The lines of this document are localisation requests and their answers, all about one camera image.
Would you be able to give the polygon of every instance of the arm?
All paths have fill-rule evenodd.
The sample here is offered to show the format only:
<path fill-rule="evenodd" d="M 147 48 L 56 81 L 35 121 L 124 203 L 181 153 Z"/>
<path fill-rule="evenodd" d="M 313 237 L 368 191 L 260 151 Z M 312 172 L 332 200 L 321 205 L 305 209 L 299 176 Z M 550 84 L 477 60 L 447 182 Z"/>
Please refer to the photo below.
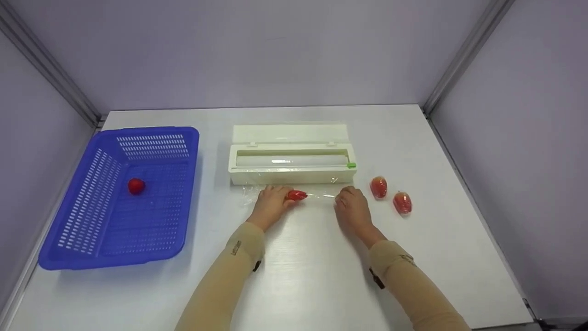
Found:
<path fill-rule="evenodd" d="M 176 331 L 229 330 L 245 280 L 263 257 L 263 231 L 245 222 L 200 281 Z"/>
<path fill-rule="evenodd" d="M 267 186 L 253 213 L 233 233 L 225 249 L 200 281 L 176 331 L 228 331 L 245 280 L 265 251 L 264 232 L 295 204 L 286 200 L 291 187 Z"/>
<path fill-rule="evenodd" d="M 360 190 L 344 188 L 335 199 L 335 212 L 369 249 L 374 273 L 400 303 L 415 331 L 470 330 L 412 256 L 372 224 L 368 201 Z"/>
<path fill-rule="evenodd" d="M 381 240 L 369 250 L 372 269 L 394 295 L 415 331 L 467 331 L 470 328 L 437 286 L 400 245 Z"/>

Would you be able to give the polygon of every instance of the wrapped red fruit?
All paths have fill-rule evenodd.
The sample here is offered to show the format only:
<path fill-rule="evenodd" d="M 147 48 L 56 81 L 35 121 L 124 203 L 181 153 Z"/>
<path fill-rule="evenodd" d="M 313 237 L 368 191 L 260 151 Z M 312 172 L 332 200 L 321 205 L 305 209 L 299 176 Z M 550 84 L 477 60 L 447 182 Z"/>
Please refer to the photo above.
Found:
<path fill-rule="evenodd" d="M 377 176 L 372 179 L 369 188 L 376 199 L 382 199 L 386 197 L 386 193 L 388 192 L 388 183 L 384 177 Z"/>
<path fill-rule="evenodd" d="M 138 178 L 132 178 L 127 183 L 127 187 L 129 189 L 129 193 L 134 196 L 138 196 L 145 189 L 145 182 Z"/>
<path fill-rule="evenodd" d="M 412 201 L 406 192 L 396 193 L 392 203 L 400 215 L 408 215 L 412 211 Z"/>
<path fill-rule="evenodd" d="M 305 192 L 292 190 L 292 191 L 288 192 L 286 199 L 300 201 L 300 200 L 306 199 L 307 196 L 308 195 Z"/>

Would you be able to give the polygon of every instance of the plastic wrap roll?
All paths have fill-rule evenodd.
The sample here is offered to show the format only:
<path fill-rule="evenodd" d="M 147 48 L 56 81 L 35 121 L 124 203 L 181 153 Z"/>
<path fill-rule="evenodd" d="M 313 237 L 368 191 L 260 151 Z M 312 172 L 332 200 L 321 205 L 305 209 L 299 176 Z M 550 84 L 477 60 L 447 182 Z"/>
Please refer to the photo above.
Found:
<path fill-rule="evenodd" d="M 257 155 L 237 156 L 238 167 L 289 168 L 346 166 L 346 155 Z"/>

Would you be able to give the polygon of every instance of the dispenser lid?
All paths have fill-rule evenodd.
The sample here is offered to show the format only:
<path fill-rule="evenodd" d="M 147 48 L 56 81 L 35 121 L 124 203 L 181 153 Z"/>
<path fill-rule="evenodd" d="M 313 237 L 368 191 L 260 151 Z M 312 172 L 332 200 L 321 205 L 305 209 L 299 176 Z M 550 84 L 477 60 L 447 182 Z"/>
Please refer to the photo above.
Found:
<path fill-rule="evenodd" d="M 347 125 L 305 122 L 234 125 L 233 144 L 348 143 Z"/>

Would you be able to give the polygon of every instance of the blue plastic basket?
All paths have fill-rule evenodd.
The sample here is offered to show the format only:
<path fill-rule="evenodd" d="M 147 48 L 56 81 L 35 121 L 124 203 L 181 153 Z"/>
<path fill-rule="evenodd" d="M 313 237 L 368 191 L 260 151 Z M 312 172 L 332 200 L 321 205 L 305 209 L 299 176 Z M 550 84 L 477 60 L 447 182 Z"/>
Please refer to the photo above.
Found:
<path fill-rule="evenodd" d="M 92 269 L 169 259 L 184 245 L 198 154 L 191 127 L 94 136 L 49 229 L 39 265 Z M 145 182 L 137 196 L 131 178 Z"/>

